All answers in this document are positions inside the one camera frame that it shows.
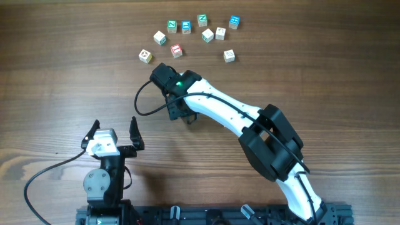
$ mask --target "wooden surface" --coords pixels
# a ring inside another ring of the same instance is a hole
[[[395,1],[1,6],[0,224],[40,224],[23,199],[26,181],[79,153],[95,119],[129,144],[134,95],[161,62],[250,105],[279,107],[304,141],[318,195],[352,204],[356,224],[400,224],[399,10]],[[198,27],[199,13],[208,27]],[[241,22],[225,41],[201,39],[206,28],[228,28],[232,14]],[[192,34],[167,34],[168,19],[190,19]],[[158,30],[165,46],[153,40]],[[184,56],[174,59],[177,43]],[[150,64],[138,59],[142,49]],[[236,60],[226,64],[228,49]],[[139,98],[142,111],[162,103],[155,86]],[[134,181],[124,193],[135,206],[286,203],[217,122],[188,126],[166,110],[137,119],[146,150],[127,160]],[[73,224],[86,205],[83,178],[98,167],[85,155],[43,174],[29,188],[34,207]]]

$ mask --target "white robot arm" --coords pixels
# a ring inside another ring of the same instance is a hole
[[[171,119],[201,113],[227,127],[239,137],[252,167],[278,183],[289,209],[302,221],[316,220],[314,217],[322,210],[323,202],[313,191],[299,159],[303,158],[300,152],[303,142],[278,108],[268,105],[262,110],[244,104],[218,91],[195,72],[178,74],[163,63],[152,72],[150,80],[163,92]],[[261,139],[265,128],[272,128],[274,139]]]

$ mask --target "small block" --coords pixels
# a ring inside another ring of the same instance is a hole
[[[145,63],[149,63],[151,58],[152,58],[151,53],[144,49],[139,54],[139,59]]]
[[[191,33],[191,23],[190,21],[182,21],[182,33],[183,34],[190,34]]]
[[[167,37],[161,31],[158,31],[154,35],[154,41],[156,41],[159,45],[163,45],[167,41]]]
[[[225,59],[225,63],[235,61],[235,54],[233,53],[232,49],[228,50],[228,51],[224,51],[224,59]]]
[[[202,39],[205,41],[205,42],[210,42],[211,40],[213,40],[214,39],[214,33],[210,30],[210,29],[207,29],[207,30],[205,30],[205,31],[203,31],[203,33],[202,33]]]
[[[168,33],[176,33],[176,28],[177,28],[178,24],[176,21],[168,21],[167,22],[167,30]]]
[[[197,22],[199,23],[199,27],[207,26],[207,15],[206,14],[197,15]]]
[[[229,28],[237,29],[239,25],[240,17],[239,16],[231,16],[231,20],[229,21]]]
[[[171,46],[171,52],[174,58],[178,58],[179,56],[182,56],[182,48],[180,47],[179,44],[175,44]]]
[[[217,27],[217,31],[215,32],[215,39],[223,40],[225,38],[225,28]]]

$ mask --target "green cube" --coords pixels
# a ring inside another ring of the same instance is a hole
[[[177,22],[176,21],[168,21],[167,22],[167,29],[169,33],[176,33],[176,28],[177,28]]]
[[[199,23],[199,27],[207,26],[207,15],[206,14],[197,15],[197,21]]]

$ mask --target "wooden table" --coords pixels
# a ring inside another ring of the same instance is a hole
[[[316,193],[352,204],[356,224],[400,224],[399,9],[342,0],[0,7],[0,223],[40,224],[23,199],[26,181],[79,153],[95,119],[129,144],[134,95],[166,63],[242,102],[279,107],[304,141]],[[197,26],[201,13],[208,27]],[[233,14],[238,30],[228,29]],[[168,34],[168,19],[190,19],[192,33]],[[205,43],[202,31],[217,27],[226,40]],[[165,46],[153,40],[158,30]],[[173,58],[173,44],[183,57]],[[150,64],[138,59],[142,49]],[[229,49],[236,60],[227,64]],[[162,103],[155,86],[139,98],[142,111]],[[286,204],[217,122],[188,126],[166,110],[137,119],[146,150],[127,160],[133,185],[124,193],[135,206]],[[51,223],[73,224],[87,204],[83,178],[98,167],[84,155],[53,169],[31,184],[30,200]]]

